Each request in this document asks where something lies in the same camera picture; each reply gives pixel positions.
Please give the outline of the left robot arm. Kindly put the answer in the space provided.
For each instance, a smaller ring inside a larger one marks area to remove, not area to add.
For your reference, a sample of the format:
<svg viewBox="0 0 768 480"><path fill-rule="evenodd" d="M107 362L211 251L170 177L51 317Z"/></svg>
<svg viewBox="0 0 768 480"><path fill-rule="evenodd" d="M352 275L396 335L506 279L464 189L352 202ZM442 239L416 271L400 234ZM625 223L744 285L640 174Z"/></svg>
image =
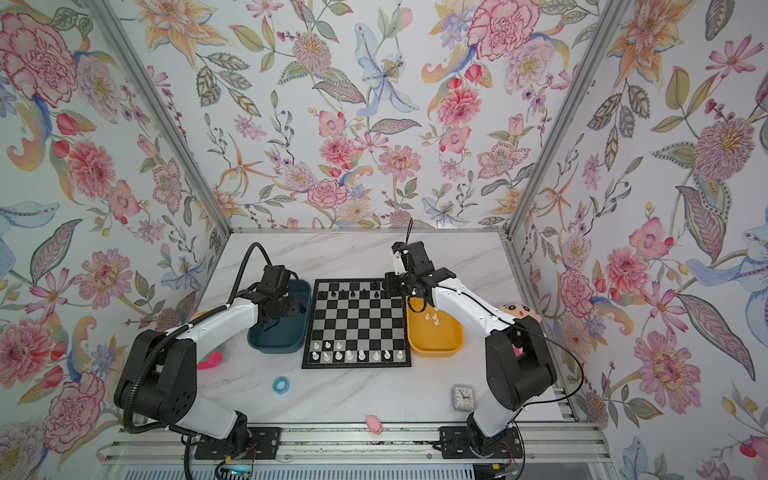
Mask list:
<svg viewBox="0 0 768 480"><path fill-rule="evenodd" d="M168 429L243 448L251 437L247 416L200 394L197 367L236 334L296 312L289 286L297 278L283 265L267 265L260 281L235 291L226 303L178 327L139 334L114 394L124 429Z"/></svg>

